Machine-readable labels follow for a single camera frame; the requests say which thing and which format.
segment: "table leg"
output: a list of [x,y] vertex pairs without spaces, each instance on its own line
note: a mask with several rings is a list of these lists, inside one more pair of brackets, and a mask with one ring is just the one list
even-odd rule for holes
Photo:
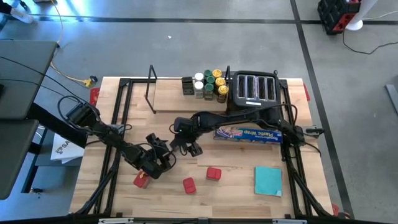
[[43,109],[41,106],[32,103],[29,109],[28,118],[36,119],[40,124],[49,128],[51,131],[59,134],[61,137],[75,143],[76,145],[84,148],[87,142],[86,133],[77,131],[65,122],[58,119],[56,116]]

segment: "metal bracket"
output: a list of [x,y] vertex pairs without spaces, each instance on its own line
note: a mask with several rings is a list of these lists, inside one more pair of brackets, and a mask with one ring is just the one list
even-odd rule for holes
[[307,224],[306,220],[284,220],[284,219],[274,219],[273,224]]
[[100,218],[98,224],[134,223],[134,218]]
[[302,127],[303,134],[306,136],[312,136],[314,138],[319,138],[321,134],[325,132],[323,128],[318,128],[316,125],[309,126],[309,127]]

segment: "desk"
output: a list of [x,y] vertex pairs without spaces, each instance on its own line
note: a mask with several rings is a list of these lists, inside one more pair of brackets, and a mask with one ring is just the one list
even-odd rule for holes
[[[118,77],[103,79],[96,106],[101,111],[101,119],[105,123],[111,121],[118,84]],[[297,124],[312,125],[302,80],[288,79],[288,84],[290,99],[299,111]],[[148,99],[154,99],[156,85],[158,83],[150,84]],[[133,85],[127,119],[127,124],[132,125],[132,130],[126,133],[125,140],[135,144],[145,142],[145,137],[150,133],[155,133],[161,139],[173,139],[173,134],[169,132],[170,124],[177,116],[191,117],[192,112],[158,111],[153,114],[145,101],[145,90],[144,83]],[[122,110],[119,112],[118,123],[121,122],[121,113]],[[307,141],[316,145],[314,139],[308,138]],[[176,152],[175,167],[150,183],[147,189],[139,189],[132,184],[137,170],[121,161],[113,215],[116,212],[123,212],[124,217],[283,218],[284,214],[293,214],[287,169],[281,161],[279,146],[213,140],[212,133],[204,134],[198,143],[203,149],[202,155],[195,158],[183,157]],[[81,208],[97,187],[105,147],[102,143],[86,147],[73,194],[71,212]],[[332,213],[319,153],[307,146],[301,147],[301,150],[307,185],[325,210]],[[222,169],[223,174],[219,182],[205,179],[208,166]],[[282,197],[254,194],[254,166],[282,169]],[[195,195],[186,195],[184,192],[182,180],[187,177],[195,179],[197,186]],[[299,188],[297,195],[300,207],[305,211]],[[105,190],[102,210],[107,196]]]
[[[45,74],[57,45],[54,41],[0,40],[0,56]],[[0,119],[36,119],[65,139],[80,147],[85,146],[85,133],[76,131],[34,103],[44,79],[43,75],[4,58],[0,58],[0,68],[0,83],[4,85],[0,97]],[[23,80],[36,85],[4,79]]]
[[[44,74],[56,48],[57,43],[54,41],[0,40],[1,57]],[[38,154],[46,150],[48,156],[45,158],[48,161],[50,159],[48,151],[52,148],[52,138],[47,138],[51,145],[46,145],[45,148],[41,148],[41,144],[32,143],[39,123],[82,147],[86,143],[86,134],[76,131],[34,103],[43,75],[4,58],[0,58],[0,68],[0,84],[4,85],[0,96],[0,199],[5,199],[12,190],[28,151],[34,153],[35,157],[22,188],[23,193],[29,192],[38,166],[45,164],[43,159],[39,159],[36,164],[36,159],[43,157]]]
[[[0,200],[8,198],[12,186],[18,177],[19,170],[39,122],[36,120],[0,121]],[[15,136],[24,139],[15,141]]]

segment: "red object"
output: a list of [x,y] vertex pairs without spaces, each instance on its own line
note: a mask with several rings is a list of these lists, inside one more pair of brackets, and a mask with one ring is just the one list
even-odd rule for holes
[[182,184],[184,185],[185,193],[187,194],[194,194],[197,191],[192,177],[183,180]]
[[95,106],[97,104],[98,95],[100,95],[100,88],[90,89],[90,104]]
[[217,168],[209,167],[207,168],[206,179],[208,180],[220,180],[221,170]]
[[331,208],[333,209],[333,215],[338,216],[339,208],[334,203],[331,204]]
[[144,173],[144,171],[140,170],[136,178],[134,179],[133,184],[139,188],[145,189],[147,188],[151,179],[152,178],[149,177],[146,173]]
[[307,97],[307,101],[310,101],[310,94],[308,94],[307,86],[304,84],[305,96]]

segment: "white stand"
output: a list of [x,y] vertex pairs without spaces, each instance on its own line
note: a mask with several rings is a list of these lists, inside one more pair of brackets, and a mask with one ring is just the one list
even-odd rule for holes
[[347,24],[346,29],[356,31],[363,26],[363,17],[369,12],[369,10],[375,5],[377,0],[362,0],[361,8],[359,12],[353,17],[353,19]]

